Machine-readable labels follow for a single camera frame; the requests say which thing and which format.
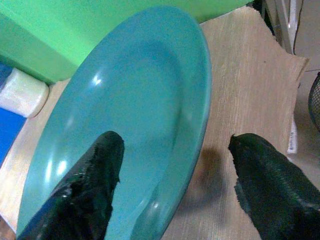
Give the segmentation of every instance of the white object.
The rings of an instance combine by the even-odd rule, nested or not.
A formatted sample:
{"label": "white object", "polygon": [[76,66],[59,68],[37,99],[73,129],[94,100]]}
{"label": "white object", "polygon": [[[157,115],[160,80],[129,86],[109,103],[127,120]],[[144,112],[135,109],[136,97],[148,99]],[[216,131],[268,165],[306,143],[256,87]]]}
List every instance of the white object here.
{"label": "white object", "polygon": [[40,112],[48,95],[44,82],[14,68],[0,90],[0,108],[32,118]]}
{"label": "white object", "polygon": [[295,119],[292,117],[291,131],[289,137],[289,146],[287,153],[296,154],[298,152],[298,131]]}

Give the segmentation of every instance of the blue object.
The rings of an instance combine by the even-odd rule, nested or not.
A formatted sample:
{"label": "blue object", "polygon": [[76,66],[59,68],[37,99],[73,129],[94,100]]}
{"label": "blue object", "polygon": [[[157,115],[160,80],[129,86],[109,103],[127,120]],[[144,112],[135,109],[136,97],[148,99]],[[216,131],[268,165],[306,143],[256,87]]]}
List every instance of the blue object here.
{"label": "blue object", "polygon": [[9,75],[11,74],[12,70],[13,70],[13,67],[7,66],[0,62],[0,91],[3,88],[3,85],[7,77],[9,77]]}
{"label": "blue object", "polygon": [[175,7],[142,11],[109,33],[78,68],[39,140],[17,235],[105,131],[124,139],[106,239],[160,239],[197,162],[211,96],[197,22]]}
{"label": "blue object", "polygon": [[0,108],[0,167],[26,118]]}

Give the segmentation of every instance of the teal plate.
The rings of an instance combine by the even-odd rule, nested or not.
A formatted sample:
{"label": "teal plate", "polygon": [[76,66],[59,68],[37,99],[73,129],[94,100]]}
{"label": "teal plate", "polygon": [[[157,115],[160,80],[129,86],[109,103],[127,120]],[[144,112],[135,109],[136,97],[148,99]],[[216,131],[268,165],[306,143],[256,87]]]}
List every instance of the teal plate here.
{"label": "teal plate", "polygon": [[106,239],[161,238],[197,162],[211,84],[205,37],[187,13],[153,7],[117,26],[78,68],[44,128],[17,235],[94,140],[113,130],[125,151]]}

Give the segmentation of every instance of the green surface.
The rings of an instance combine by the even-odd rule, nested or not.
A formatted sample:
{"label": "green surface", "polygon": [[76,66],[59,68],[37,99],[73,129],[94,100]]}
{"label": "green surface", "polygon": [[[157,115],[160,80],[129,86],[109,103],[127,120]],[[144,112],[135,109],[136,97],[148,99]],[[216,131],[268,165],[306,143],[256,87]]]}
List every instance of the green surface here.
{"label": "green surface", "polygon": [[198,22],[250,0],[3,0],[0,61],[38,79],[71,77],[100,40],[129,16],[157,5],[179,7]]}
{"label": "green surface", "polygon": [[105,131],[124,140],[108,240],[157,240],[188,186],[211,96],[200,26],[153,7],[109,33],[77,69],[43,130],[25,181],[17,236]]}

